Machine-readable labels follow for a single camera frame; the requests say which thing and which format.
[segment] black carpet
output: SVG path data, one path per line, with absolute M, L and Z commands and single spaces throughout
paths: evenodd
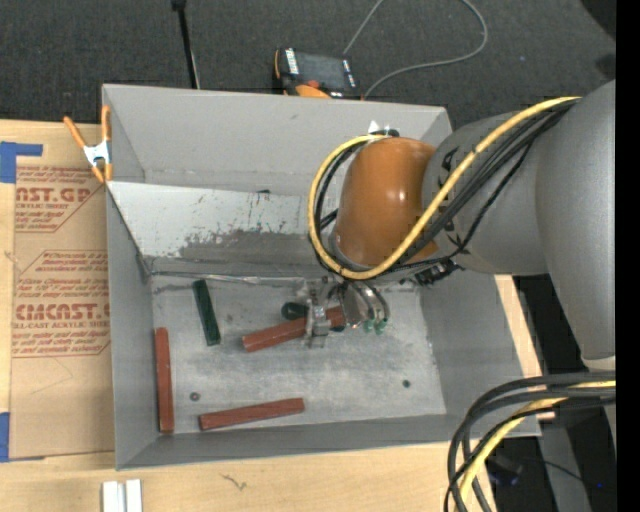
M 276 47 L 339 56 L 374 3 L 190 0 L 187 19 L 202 88 L 273 92 Z M 615 78 L 615 0 L 474 5 L 489 29 L 481 54 L 393 78 L 371 99 L 445 106 L 458 128 L 548 97 L 584 95 Z M 397 68 L 457 57 L 481 41 L 478 20 L 458 0 L 386 0 L 350 55 L 366 89 Z M 4 119 L 59 121 L 70 115 L 77 122 L 97 122 L 105 82 L 189 86 L 169 0 L 0 0 L 0 76 Z M 528 278 L 520 287 L 533 310 L 536 339 L 543 345 L 551 340 L 542 347 L 550 371 L 578 369 L 570 333 L 562 323 L 553 326 L 562 312 L 548 280 Z M 553 346 L 557 339 L 561 347 Z M 587 435 L 593 434 L 589 428 Z M 512 443 L 510 456 L 530 455 L 526 441 Z M 539 511 L 541 503 L 553 510 L 552 498 L 540 498 L 549 487 L 543 467 L 537 467 L 538 476 L 535 471 L 529 469 L 533 476 L 524 479 L 519 493 L 498 490 L 501 510 Z

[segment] cardboard sheet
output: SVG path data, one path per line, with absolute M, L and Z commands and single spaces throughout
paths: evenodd
M 62 123 L 0 138 L 43 145 L 17 159 L 9 457 L 112 450 L 105 189 Z

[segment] small green part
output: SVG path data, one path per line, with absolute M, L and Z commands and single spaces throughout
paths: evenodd
M 387 321 L 386 320 L 380 320 L 376 325 L 375 325 L 375 330 L 376 330 L 376 334 L 380 335 L 384 332 L 384 328 L 387 326 Z
M 216 314 L 214 313 L 213 305 L 211 304 L 211 296 L 209 295 L 207 282 L 204 279 L 194 281 L 193 293 L 196 298 L 196 304 L 198 306 L 198 312 L 200 313 L 200 321 L 202 322 L 202 328 L 204 329 L 204 336 L 207 340 L 207 345 L 219 345 L 220 329 L 218 328 Z

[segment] red rectangular bar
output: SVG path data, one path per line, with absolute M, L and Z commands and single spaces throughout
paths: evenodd
M 331 327 L 344 325 L 344 313 L 341 306 L 327 309 L 327 319 Z M 242 344 L 247 352 L 255 352 L 263 348 L 273 347 L 285 341 L 302 338 L 305 333 L 306 318 L 298 318 L 290 322 L 284 322 L 273 327 L 267 327 L 261 331 L 253 332 L 242 337 Z
M 173 386 L 171 383 L 171 355 L 169 352 L 169 333 L 164 327 L 154 332 L 156 352 L 156 385 L 158 392 L 158 425 L 163 434 L 172 434 Z
M 298 414 L 303 411 L 304 401 L 302 398 L 288 398 L 286 400 L 202 414 L 198 417 L 198 420 L 200 422 L 200 430 L 211 430 L 251 421 L 280 418 L 281 416 Z

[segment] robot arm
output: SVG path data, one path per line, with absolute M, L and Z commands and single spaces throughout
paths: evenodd
M 313 187 L 311 239 L 327 268 L 347 280 L 397 281 L 457 267 L 549 273 L 585 364 L 613 369 L 615 82 L 542 105 L 463 127 L 435 151 L 388 137 L 348 147 L 358 153 L 328 249 Z

